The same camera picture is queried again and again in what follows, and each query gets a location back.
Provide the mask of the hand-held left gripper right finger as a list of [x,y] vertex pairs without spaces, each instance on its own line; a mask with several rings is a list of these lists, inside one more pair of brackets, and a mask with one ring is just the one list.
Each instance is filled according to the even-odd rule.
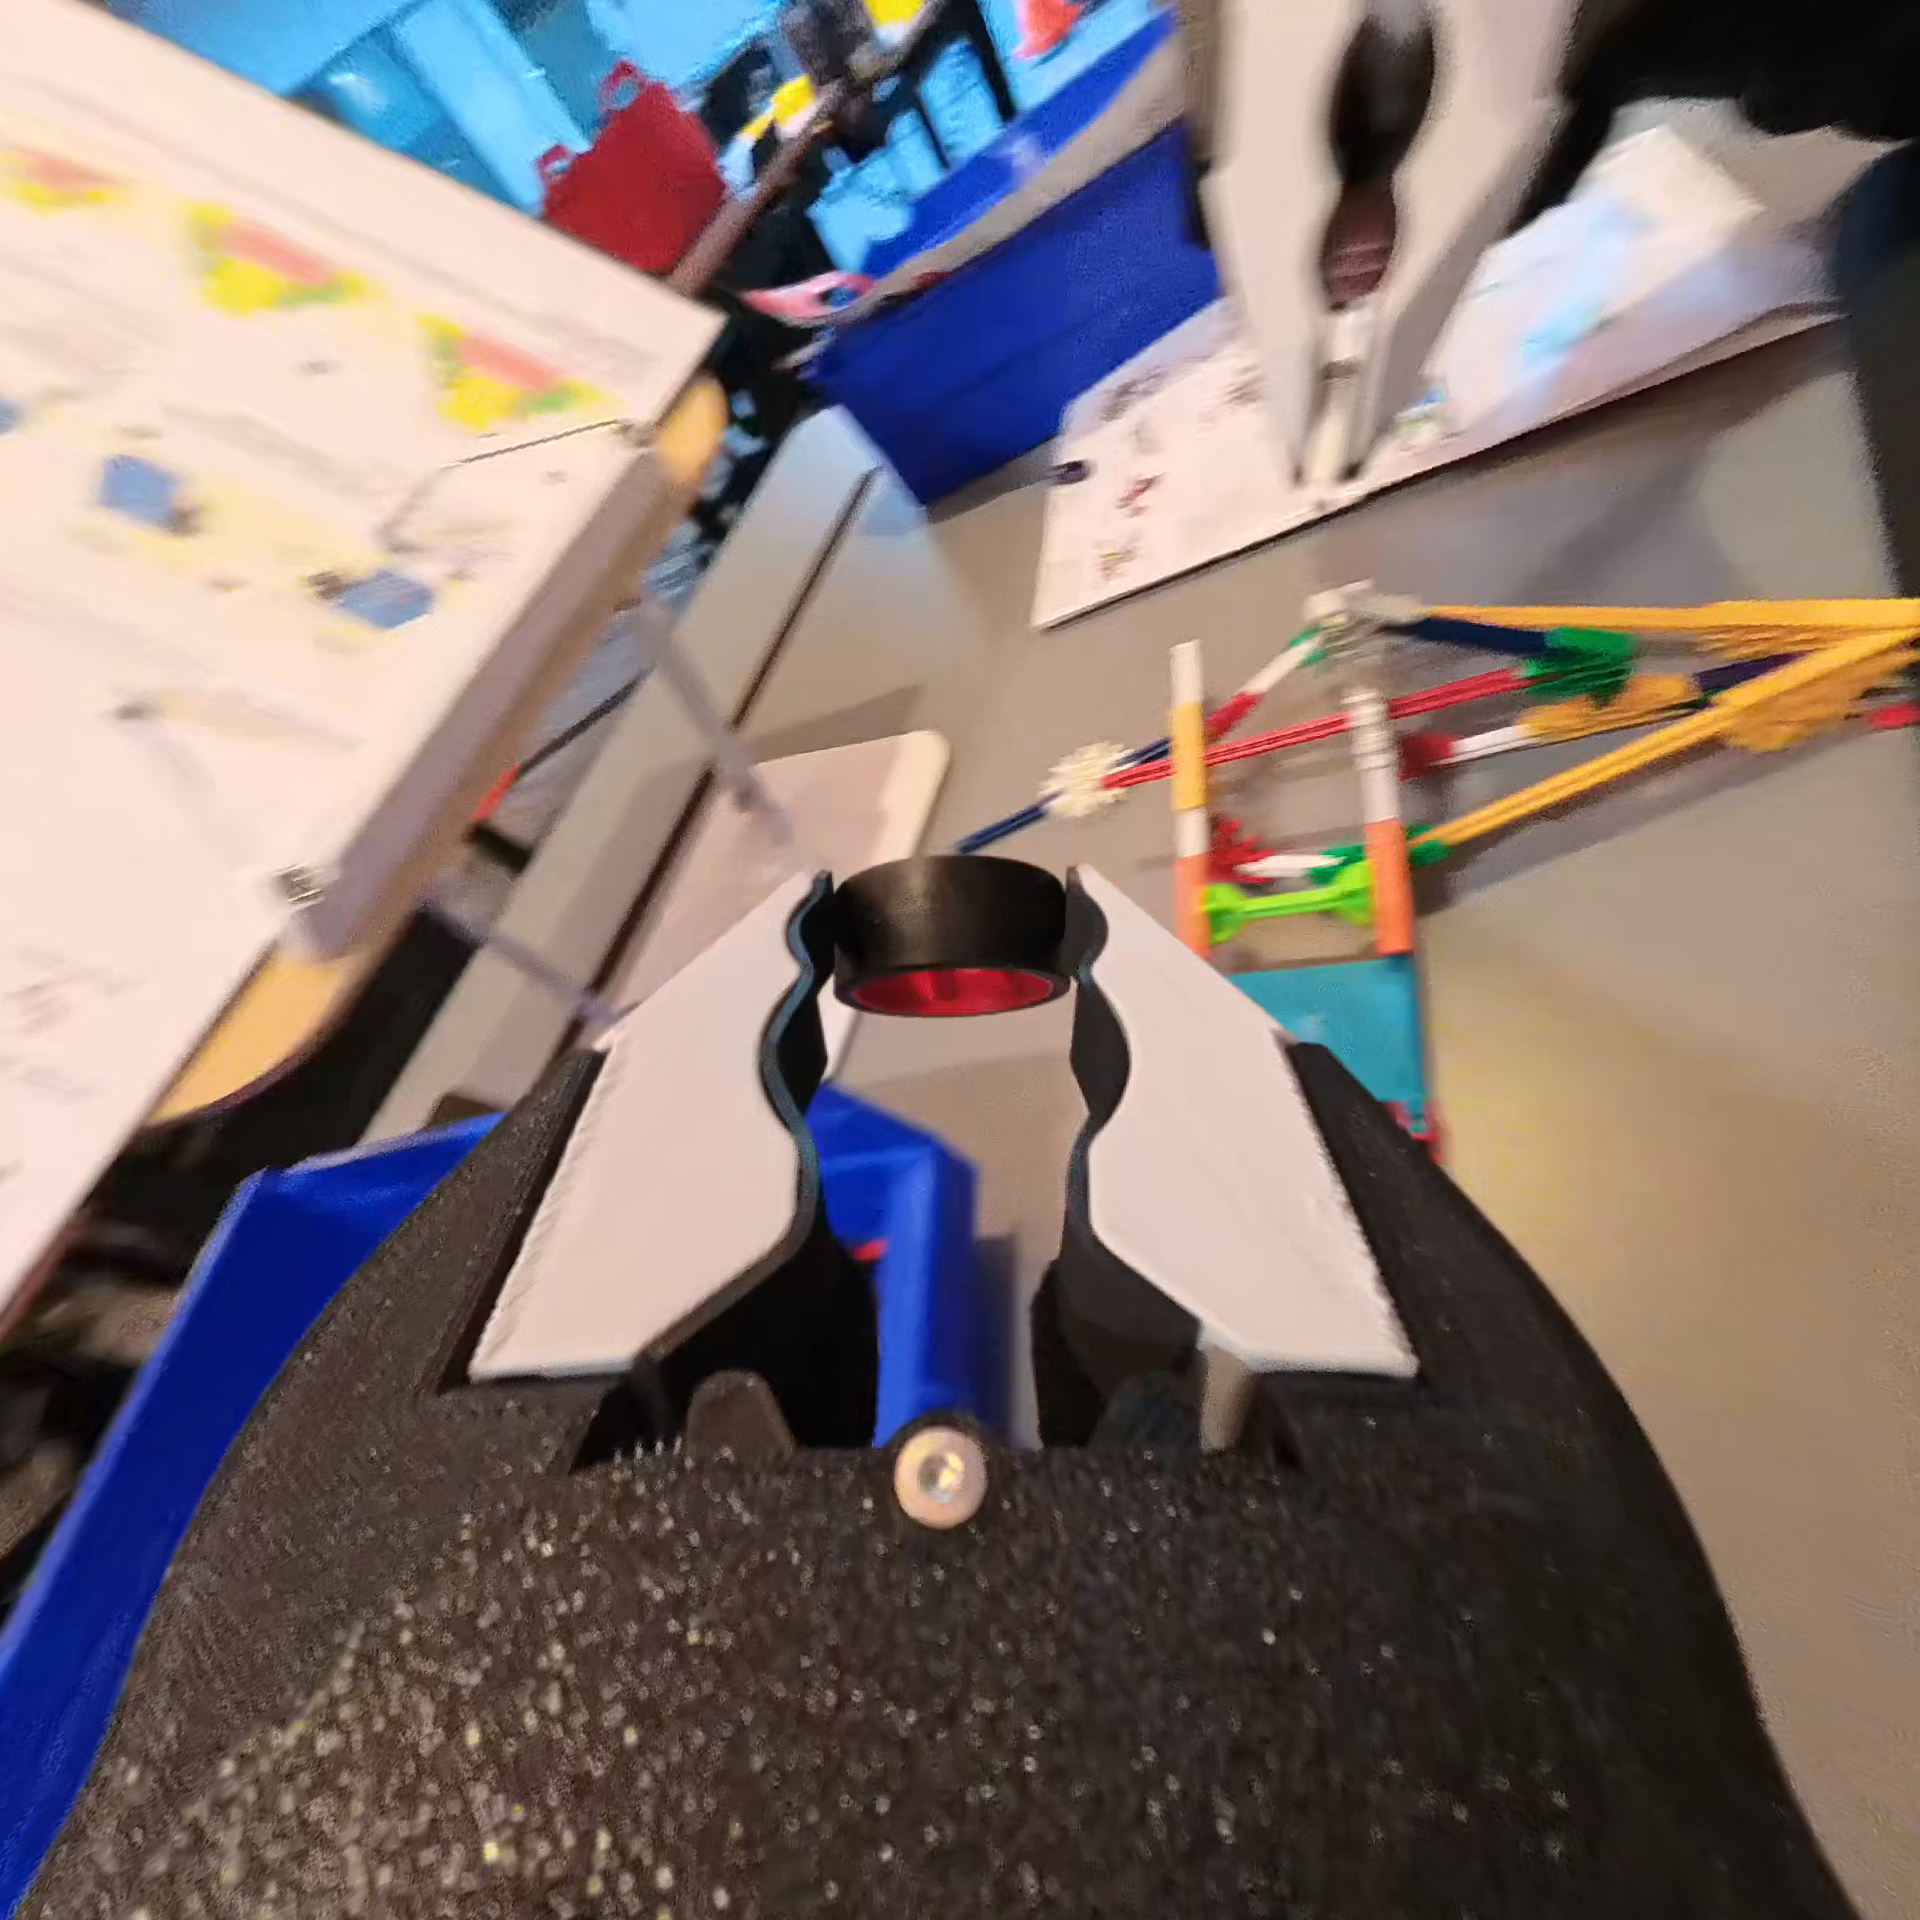
[[1115,1258],[1257,1371],[1420,1370],[1338,1176],[1293,1038],[1099,872],[1075,1012],[1118,1029],[1118,1065],[1076,1045],[1088,1102],[1084,1217]]

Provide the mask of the colourful construction toy model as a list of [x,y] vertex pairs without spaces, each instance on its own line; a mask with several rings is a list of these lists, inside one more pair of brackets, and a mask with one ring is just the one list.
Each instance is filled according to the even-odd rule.
[[[1916,700],[1890,686],[1916,677],[1916,640],[1913,597],[1440,605],[1357,584],[1315,597],[1219,705],[1196,642],[1173,648],[1158,739],[1059,758],[1026,808],[955,853],[980,858],[1164,787],[1178,933],[1205,958],[1296,918],[1364,936],[1362,956],[1242,971],[1235,985],[1329,1046],[1435,1155],[1414,881],[1674,762],[1912,726]],[[1211,808],[1214,777],[1317,747],[1352,757],[1352,844],[1268,849]]]

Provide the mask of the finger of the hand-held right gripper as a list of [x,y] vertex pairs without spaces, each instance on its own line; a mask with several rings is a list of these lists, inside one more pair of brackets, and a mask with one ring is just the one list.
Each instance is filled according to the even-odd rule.
[[1338,66],[1338,475],[1357,477],[1569,116],[1578,4],[1360,4]]
[[1308,474],[1329,382],[1333,91],[1352,37],[1345,3],[1214,4],[1206,225],[1293,477]]

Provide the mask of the instruction sheet board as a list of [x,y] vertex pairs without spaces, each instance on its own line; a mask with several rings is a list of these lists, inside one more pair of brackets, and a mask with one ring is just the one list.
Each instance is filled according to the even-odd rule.
[[717,317],[107,6],[5,4],[3,97],[11,1308],[488,781]]

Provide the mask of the red tote bag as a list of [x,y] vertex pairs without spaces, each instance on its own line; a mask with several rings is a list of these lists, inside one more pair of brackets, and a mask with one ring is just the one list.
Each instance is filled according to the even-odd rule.
[[610,66],[596,104],[604,116],[586,150],[555,147],[534,162],[539,220],[665,278],[730,203],[715,147],[673,90],[628,59]]

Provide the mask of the printed instruction leaflet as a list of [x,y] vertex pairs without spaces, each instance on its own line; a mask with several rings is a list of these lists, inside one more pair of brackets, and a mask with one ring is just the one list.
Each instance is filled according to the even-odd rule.
[[1491,248],[1426,373],[1357,477],[1291,477],[1227,300],[1069,402],[1030,621],[1076,618],[1268,545],[1369,497],[1810,329],[1834,312],[1834,184],[1740,179],[1675,123],[1620,137],[1578,190]]

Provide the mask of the black toy wheel red hub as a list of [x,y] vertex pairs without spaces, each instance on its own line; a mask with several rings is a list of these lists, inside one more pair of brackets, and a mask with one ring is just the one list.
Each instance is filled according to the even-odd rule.
[[833,889],[833,989],[859,1014],[969,1019],[1068,995],[1068,891],[996,854],[912,854]]

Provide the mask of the crumpled papers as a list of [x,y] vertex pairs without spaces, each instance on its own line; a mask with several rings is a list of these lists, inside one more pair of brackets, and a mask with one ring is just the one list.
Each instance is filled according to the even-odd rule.
[[787,329],[843,329],[901,307],[946,278],[944,273],[897,274],[875,278],[854,273],[826,273],[740,293],[738,300],[757,315]]

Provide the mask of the blue parts bin with tag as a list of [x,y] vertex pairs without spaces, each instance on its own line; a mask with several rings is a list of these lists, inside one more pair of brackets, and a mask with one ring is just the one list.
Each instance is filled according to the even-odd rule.
[[[261,1171],[228,1203],[173,1323],[5,1611],[5,1916],[80,1795],[165,1573],[233,1438],[352,1274],[494,1122],[449,1104],[440,1126]],[[974,1164],[836,1086],[813,1096],[806,1124],[833,1232],[875,1289],[873,1442],[940,1411],[992,1419],[1004,1388],[979,1330]]]

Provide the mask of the wooden background table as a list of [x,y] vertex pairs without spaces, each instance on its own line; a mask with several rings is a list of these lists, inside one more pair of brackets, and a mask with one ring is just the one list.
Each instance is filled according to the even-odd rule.
[[843,147],[843,136],[862,131],[866,122],[880,120],[889,128],[905,113],[920,122],[940,166],[950,166],[944,137],[923,106],[922,90],[944,44],[964,27],[964,20],[953,14],[953,4],[916,4],[897,29],[875,32],[862,44],[853,44],[849,29],[830,29],[830,4],[805,4],[803,11],[813,27],[828,34],[828,80],[812,85],[812,101],[788,125],[772,128],[776,144],[755,165],[752,186],[723,203],[680,265],[662,278],[662,286],[677,294],[705,294],[752,228],[800,181],[813,155],[828,147]]

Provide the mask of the blue bin with papers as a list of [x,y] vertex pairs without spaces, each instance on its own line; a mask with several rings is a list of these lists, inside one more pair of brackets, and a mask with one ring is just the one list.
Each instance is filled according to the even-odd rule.
[[1188,140],[1165,128],[813,364],[923,505],[1052,442],[1072,401],[1219,300]]

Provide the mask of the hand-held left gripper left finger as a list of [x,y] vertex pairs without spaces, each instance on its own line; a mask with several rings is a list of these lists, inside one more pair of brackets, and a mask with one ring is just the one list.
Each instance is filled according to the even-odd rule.
[[821,1205],[833,877],[781,881],[618,1019],[472,1380],[662,1361],[788,1260]]

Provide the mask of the person's right forearm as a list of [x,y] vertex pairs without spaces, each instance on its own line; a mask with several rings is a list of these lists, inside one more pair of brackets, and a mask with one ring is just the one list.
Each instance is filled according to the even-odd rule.
[[1913,142],[1917,4],[1587,4],[1563,85],[1573,104],[1605,113],[1706,101],[1738,107],[1771,137]]

